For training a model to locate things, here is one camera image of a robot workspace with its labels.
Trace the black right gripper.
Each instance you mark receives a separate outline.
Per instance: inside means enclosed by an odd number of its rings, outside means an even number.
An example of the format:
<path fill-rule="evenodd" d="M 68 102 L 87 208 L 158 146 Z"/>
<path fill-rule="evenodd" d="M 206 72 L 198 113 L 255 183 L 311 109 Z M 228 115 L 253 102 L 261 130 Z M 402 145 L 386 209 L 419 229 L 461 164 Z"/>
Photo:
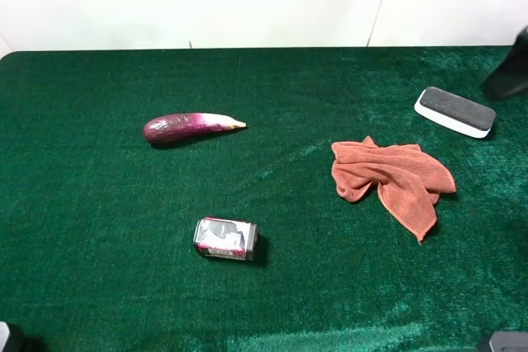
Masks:
<path fill-rule="evenodd" d="M 484 80 L 482 90 L 490 101 L 504 101 L 527 92 L 527 27 L 519 32 L 506 58 Z"/>

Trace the black robot base part right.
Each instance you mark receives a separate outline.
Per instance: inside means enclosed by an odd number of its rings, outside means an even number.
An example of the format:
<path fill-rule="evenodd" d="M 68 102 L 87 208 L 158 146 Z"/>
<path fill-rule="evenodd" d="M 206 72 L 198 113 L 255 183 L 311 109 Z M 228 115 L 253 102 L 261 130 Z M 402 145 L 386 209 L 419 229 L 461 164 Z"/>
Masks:
<path fill-rule="evenodd" d="M 478 343 L 478 352 L 528 352 L 525 331 L 495 331 Z"/>

